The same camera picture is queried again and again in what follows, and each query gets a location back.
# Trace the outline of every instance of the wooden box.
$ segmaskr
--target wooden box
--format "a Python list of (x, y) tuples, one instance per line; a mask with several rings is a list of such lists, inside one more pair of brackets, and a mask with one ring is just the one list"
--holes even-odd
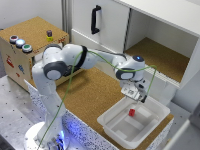
[[(46, 31), (52, 30), (53, 41), (48, 42)], [(17, 35), (20, 39), (24, 39), (26, 44), (32, 46), (31, 53), (23, 53), (22, 49), (16, 48), (16, 45), (10, 44), (10, 36)], [(24, 79), (32, 80), (32, 67), (35, 64), (35, 57), (41, 55), (45, 47), (51, 43), (62, 45), (69, 43), (69, 35), (61, 29), (53, 26), (40, 17), (27, 20), (12, 27), (0, 31), (0, 51), (5, 66), (5, 71), (9, 77), (28, 90)], [(69, 77), (62, 77), (56, 81), (59, 85), (66, 81)]]

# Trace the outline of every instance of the cabinet handle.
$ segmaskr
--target cabinet handle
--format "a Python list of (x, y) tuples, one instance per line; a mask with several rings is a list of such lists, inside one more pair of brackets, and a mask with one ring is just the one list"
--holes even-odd
[(100, 30), (96, 28), (96, 12), (101, 10), (101, 7), (96, 5), (96, 8), (92, 10), (92, 23), (91, 23), (91, 30), (92, 34), (98, 33)]

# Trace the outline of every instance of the green cable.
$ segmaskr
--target green cable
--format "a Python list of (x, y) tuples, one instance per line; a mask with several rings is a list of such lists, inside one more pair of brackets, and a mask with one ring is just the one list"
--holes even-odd
[[(106, 63), (108, 63), (108, 64), (109, 64), (110, 66), (112, 66), (113, 68), (118, 69), (118, 70), (120, 70), (120, 71), (124, 71), (124, 72), (136, 72), (136, 71), (141, 71), (141, 70), (145, 70), (145, 69), (148, 69), (148, 68), (154, 68), (154, 69), (155, 69), (155, 70), (154, 70), (154, 74), (153, 74), (153, 77), (152, 77), (152, 79), (151, 79), (151, 83), (150, 83), (150, 85), (149, 85), (149, 89), (148, 89), (148, 92), (147, 92), (147, 95), (148, 95), (149, 90), (150, 90), (151, 85), (152, 85), (152, 82), (153, 82), (153, 79), (154, 79), (154, 77), (155, 77), (156, 70), (157, 70), (157, 67), (156, 67), (155, 65), (151, 65), (151, 66), (148, 66), (148, 67), (139, 69), (139, 70), (123, 70), (123, 69), (117, 68), (116, 66), (113, 66), (109, 61), (107, 61), (107, 60), (106, 60), (105, 58), (103, 58), (101, 55), (99, 55), (99, 54), (97, 54), (97, 53), (95, 53), (95, 52), (92, 52), (92, 51), (88, 51), (88, 52), (89, 52), (89, 53), (93, 53), (93, 54), (99, 56), (101, 59), (103, 59)], [(63, 105), (63, 103), (64, 103), (64, 101), (65, 101), (65, 98), (66, 98), (66, 96), (67, 96), (67, 94), (68, 94), (68, 92), (69, 92), (69, 88), (70, 88), (70, 86), (71, 86), (71, 82), (72, 82), (72, 78), (73, 78), (72, 74), (73, 74), (73, 72), (74, 72), (74, 68), (75, 68), (75, 65), (76, 65), (76, 61), (77, 61), (78, 57), (79, 57), (82, 53), (83, 53), (83, 52), (80, 52), (80, 53), (76, 56), (76, 58), (75, 58), (74, 64), (73, 64), (73, 66), (72, 66), (71, 74), (70, 74), (69, 84), (68, 84), (68, 86), (67, 86), (67, 90), (66, 90), (66, 92), (65, 92), (65, 95), (64, 95), (64, 97), (63, 97), (63, 99), (62, 99), (62, 102), (61, 102), (61, 104), (60, 104), (60, 107), (59, 107), (59, 109), (58, 109), (58, 111), (57, 111), (55, 117), (53, 118), (53, 120), (52, 120), (52, 122), (50, 123), (49, 127), (48, 127), (47, 130), (45, 131), (45, 133), (44, 133), (44, 135), (43, 135), (43, 137), (42, 137), (42, 140), (40, 141), (40, 144), (39, 144), (37, 150), (39, 150), (39, 148), (40, 148), (40, 146), (41, 146), (41, 144), (42, 144), (42, 142), (43, 142), (43, 140), (44, 140), (44, 137), (46, 136), (46, 134), (47, 134), (47, 132), (49, 131), (49, 129), (50, 129), (50, 127), (52, 126), (52, 124), (54, 123), (54, 121), (55, 121), (56, 117), (58, 116), (58, 113), (59, 113), (59, 111), (60, 111), (60, 109), (61, 109), (61, 106)]]

